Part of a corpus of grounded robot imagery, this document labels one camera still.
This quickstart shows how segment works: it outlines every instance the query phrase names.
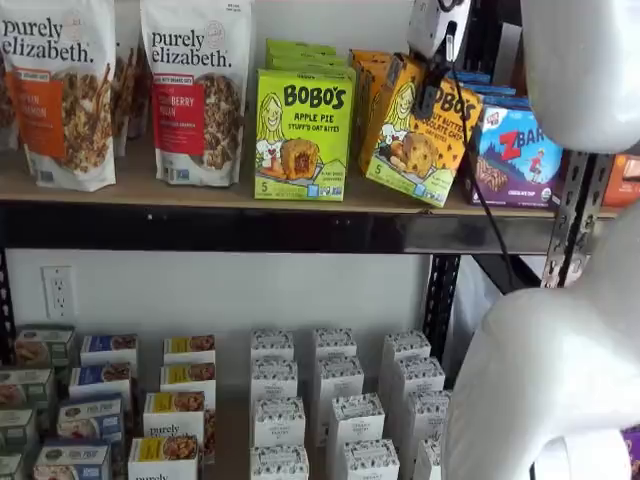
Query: orange label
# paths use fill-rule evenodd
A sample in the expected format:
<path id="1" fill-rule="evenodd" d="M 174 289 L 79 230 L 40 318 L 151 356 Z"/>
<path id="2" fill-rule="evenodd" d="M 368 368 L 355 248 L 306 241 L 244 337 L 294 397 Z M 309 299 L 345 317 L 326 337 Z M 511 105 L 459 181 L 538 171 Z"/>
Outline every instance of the orange label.
<path id="1" fill-rule="evenodd" d="M 46 70 L 16 69 L 7 73 L 20 134 L 29 150 L 63 158 L 62 82 Z"/>

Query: purely elizabeth granola bag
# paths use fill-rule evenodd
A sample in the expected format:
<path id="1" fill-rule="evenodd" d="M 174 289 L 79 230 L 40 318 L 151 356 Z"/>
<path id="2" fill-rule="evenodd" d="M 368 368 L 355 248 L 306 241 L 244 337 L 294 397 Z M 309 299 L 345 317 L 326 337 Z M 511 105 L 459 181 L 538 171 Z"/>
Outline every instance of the purely elizabeth granola bag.
<path id="1" fill-rule="evenodd" d="M 238 181 L 251 53 L 250 0 L 142 0 L 153 73 L 159 179 L 176 185 Z"/>
<path id="2" fill-rule="evenodd" d="M 113 0 L 0 0 L 7 84 L 37 184 L 115 183 Z"/>

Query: red label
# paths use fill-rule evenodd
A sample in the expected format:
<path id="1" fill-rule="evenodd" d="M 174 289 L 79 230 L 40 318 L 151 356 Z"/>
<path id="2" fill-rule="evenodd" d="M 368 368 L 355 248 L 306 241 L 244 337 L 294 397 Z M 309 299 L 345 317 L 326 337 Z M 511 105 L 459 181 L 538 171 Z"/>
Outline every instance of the red label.
<path id="1" fill-rule="evenodd" d="M 192 75 L 155 75 L 152 99 L 156 148 L 202 155 L 204 86 L 195 84 Z"/>

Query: bobo's peanut butter chocolate chip box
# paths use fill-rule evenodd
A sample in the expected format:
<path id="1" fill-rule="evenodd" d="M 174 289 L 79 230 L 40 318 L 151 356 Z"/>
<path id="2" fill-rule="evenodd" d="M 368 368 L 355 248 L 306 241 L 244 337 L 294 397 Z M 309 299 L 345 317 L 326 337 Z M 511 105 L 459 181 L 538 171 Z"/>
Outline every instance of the bobo's peanut butter chocolate chip box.
<path id="1" fill-rule="evenodd" d="M 255 198 L 342 200 L 352 97 L 342 73 L 258 71 Z"/>
<path id="2" fill-rule="evenodd" d="M 413 107 L 425 74 L 424 66 L 409 57 L 394 56 L 374 106 L 360 167 L 367 178 L 442 207 L 465 151 L 462 104 L 453 80 L 444 78 L 431 117 L 417 118 Z M 461 90 L 470 139 L 482 100 L 466 88 Z"/>

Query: electrical outlet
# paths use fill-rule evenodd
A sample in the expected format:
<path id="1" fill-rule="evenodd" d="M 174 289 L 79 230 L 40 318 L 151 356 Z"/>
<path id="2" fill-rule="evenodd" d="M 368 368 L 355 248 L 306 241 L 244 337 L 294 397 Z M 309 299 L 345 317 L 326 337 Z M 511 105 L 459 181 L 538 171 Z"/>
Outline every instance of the electrical outlet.
<path id="1" fill-rule="evenodd" d="M 47 317 L 52 320 L 74 318 L 77 312 L 73 268 L 70 266 L 42 267 L 41 270 L 47 302 Z"/>

